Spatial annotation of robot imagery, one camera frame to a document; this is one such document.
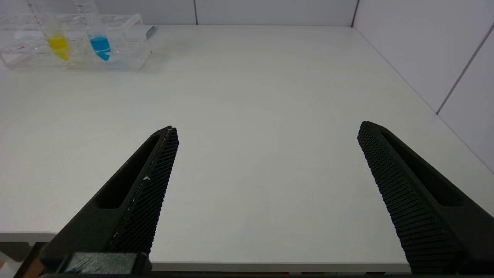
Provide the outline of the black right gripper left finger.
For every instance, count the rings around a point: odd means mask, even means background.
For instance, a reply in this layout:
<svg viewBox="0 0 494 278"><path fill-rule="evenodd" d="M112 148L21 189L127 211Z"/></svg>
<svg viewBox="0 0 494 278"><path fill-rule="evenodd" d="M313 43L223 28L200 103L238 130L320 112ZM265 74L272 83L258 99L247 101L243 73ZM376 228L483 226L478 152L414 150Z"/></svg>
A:
<svg viewBox="0 0 494 278"><path fill-rule="evenodd" d="M76 252L149 254L178 147L176 128L154 132L45 246L44 267Z"/></svg>

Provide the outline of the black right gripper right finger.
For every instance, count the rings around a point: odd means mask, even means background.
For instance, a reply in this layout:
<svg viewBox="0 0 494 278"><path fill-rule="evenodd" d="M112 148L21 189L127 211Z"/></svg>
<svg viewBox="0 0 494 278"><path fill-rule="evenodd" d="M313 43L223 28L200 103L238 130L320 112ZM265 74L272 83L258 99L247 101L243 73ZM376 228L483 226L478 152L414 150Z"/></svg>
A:
<svg viewBox="0 0 494 278"><path fill-rule="evenodd" d="M413 274L493 274L493 216L385 127L357 141Z"/></svg>

